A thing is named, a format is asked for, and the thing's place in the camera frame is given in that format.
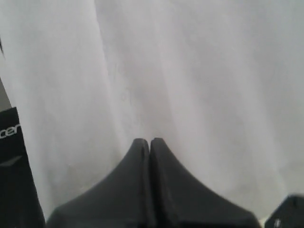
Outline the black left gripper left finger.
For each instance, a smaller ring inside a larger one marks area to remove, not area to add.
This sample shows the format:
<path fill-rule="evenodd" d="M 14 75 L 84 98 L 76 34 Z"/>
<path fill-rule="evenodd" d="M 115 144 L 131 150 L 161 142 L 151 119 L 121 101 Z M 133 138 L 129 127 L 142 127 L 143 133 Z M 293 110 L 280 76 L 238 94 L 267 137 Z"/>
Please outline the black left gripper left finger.
<path fill-rule="evenodd" d="M 134 139 L 130 149 L 101 182 L 57 207 L 48 228 L 150 228 L 152 191 L 149 146 Z"/>

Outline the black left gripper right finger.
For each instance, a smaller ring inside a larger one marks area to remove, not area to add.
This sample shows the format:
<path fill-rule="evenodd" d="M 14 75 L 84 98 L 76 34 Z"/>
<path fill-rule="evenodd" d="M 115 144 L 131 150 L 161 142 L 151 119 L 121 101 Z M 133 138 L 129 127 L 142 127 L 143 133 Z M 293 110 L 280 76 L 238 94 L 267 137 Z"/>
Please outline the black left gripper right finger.
<path fill-rule="evenodd" d="M 162 138 L 150 144 L 150 176 L 159 228 L 258 228 L 256 216 L 195 178 Z"/>

